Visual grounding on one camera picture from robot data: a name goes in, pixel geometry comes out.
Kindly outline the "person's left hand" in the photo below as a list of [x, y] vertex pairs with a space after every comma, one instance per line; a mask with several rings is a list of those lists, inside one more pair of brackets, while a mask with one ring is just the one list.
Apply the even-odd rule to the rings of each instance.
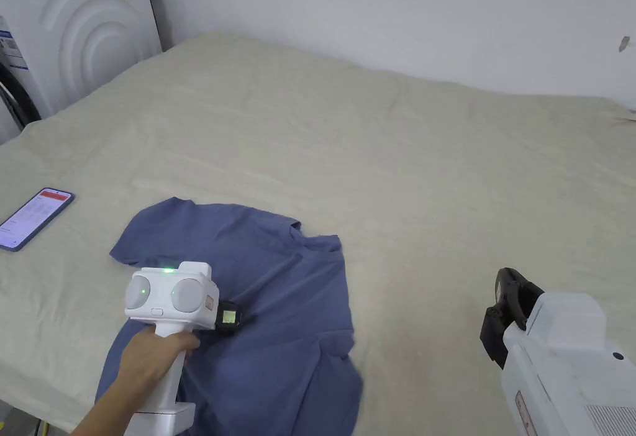
[[119, 371], [111, 388], [114, 394], [139, 410], [167, 375], [178, 356], [189, 355], [200, 346], [191, 332], [177, 332], [167, 337], [147, 327], [135, 335], [122, 354]]

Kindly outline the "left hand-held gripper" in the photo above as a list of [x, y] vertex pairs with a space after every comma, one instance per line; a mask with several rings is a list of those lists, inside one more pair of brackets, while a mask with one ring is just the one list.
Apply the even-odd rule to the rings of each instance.
[[[193, 330], [234, 335], [242, 325], [242, 308], [219, 302], [208, 263], [184, 261], [178, 268], [142, 268], [125, 294], [125, 314], [154, 325], [161, 337]], [[179, 435], [194, 420], [195, 404], [177, 402], [185, 354], [180, 353], [145, 405], [135, 413], [126, 435]]]

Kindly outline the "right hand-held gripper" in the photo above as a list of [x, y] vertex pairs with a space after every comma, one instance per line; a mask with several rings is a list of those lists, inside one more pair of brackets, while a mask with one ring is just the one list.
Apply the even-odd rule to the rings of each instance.
[[591, 296], [543, 294], [504, 267], [496, 301], [502, 306], [486, 309], [480, 340], [502, 369], [519, 435], [635, 434], [635, 365], [607, 339], [606, 315]]

